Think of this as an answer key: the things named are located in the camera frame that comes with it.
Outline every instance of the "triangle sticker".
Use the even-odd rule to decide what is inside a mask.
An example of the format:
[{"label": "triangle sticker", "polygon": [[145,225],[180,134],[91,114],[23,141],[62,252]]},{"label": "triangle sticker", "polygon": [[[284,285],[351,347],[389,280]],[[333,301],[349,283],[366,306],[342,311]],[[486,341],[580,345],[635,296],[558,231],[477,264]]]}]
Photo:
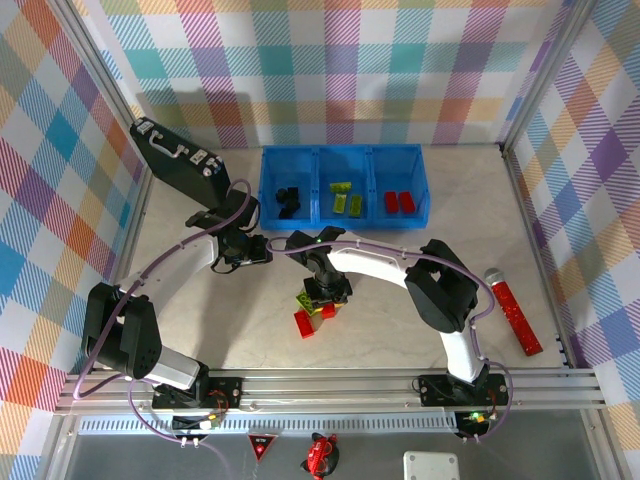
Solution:
[{"label": "triangle sticker", "polygon": [[249,435],[249,441],[253,448],[253,453],[256,454],[256,460],[259,462],[273,441],[276,439],[276,435]]}]

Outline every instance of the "table surface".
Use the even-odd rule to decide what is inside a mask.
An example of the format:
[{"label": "table surface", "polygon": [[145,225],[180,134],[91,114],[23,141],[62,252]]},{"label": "table surface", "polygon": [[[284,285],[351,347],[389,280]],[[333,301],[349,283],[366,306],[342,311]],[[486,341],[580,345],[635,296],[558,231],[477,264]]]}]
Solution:
[{"label": "table surface", "polygon": [[[230,177],[249,180],[255,194],[261,153],[221,152]],[[416,249],[438,238],[473,272],[501,269],[544,351],[527,357],[497,308],[478,323],[483,352],[511,367],[561,366],[556,326],[497,147],[423,147],[423,155],[431,191],[427,228],[358,234]],[[160,181],[152,188],[132,271],[172,246],[184,222],[204,209]],[[440,336],[422,322],[407,291],[361,275],[349,274],[354,290],[349,303],[331,320],[314,317],[317,331],[303,340],[293,314],[298,309],[295,296],[308,276],[306,269],[279,255],[270,264],[231,275],[203,269],[162,311],[162,342],[211,368],[446,366]],[[486,304],[480,292],[476,311]]]}]

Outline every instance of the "green block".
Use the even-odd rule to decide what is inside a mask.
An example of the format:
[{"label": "green block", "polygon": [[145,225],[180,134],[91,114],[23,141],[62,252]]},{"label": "green block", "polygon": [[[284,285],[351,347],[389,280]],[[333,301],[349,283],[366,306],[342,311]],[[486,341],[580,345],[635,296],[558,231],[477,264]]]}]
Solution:
[{"label": "green block", "polygon": [[333,201],[333,213],[344,213],[347,206],[347,196],[344,193],[336,193],[336,199]]},{"label": "green block", "polygon": [[307,295],[307,292],[302,292],[298,295],[296,297],[296,301],[298,302],[298,305],[300,305],[310,316],[314,314],[315,309],[311,304],[311,299],[309,298],[309,295]]},{"label": "green block", "polygon": [[331,193],[347,193],[351,190],[351,182],[330,183],[329,190]]},{"label": "green block", "polygon": [[351,204],[349,205],[349,216],[354,218],[360,218],[362,213],[362,196],[351,195]]}]

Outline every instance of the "red lego brick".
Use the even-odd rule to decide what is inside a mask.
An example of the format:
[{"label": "red lego brick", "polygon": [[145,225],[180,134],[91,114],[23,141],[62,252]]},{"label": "red lego brick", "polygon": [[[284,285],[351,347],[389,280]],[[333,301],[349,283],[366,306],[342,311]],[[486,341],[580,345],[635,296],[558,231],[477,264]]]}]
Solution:
[{"label": "red lego brick", "polygon": [[411,197],[411,193],[409,192],[400,192],[398,195],[400,198],[400,206],[402,207],[402,211],[404,213],[415,213],[416,205],[413,203],[413,198]]},{"label": "red lego brick", "polygon": [[323,319],[328,319],[328,318],[333,318],[336,316],[336,306],[334,303],[330,303],[328,305],[325,305],[324,308],[322,309],[322,318]]},{"label": "red lego brick", "polygon": [[298,310],[293,314],[293,316],[296,319],[298,330],[300,330],[300,335],[302,335],[302,338],[311,337],[314,333],[314,330],[309,314],[304,310]]},{"label": "red lego brick", "polygon": [[386,192],[384,194],[384,204],[387,207],[387,213],[398,213],[398,197],[396,192]]}]

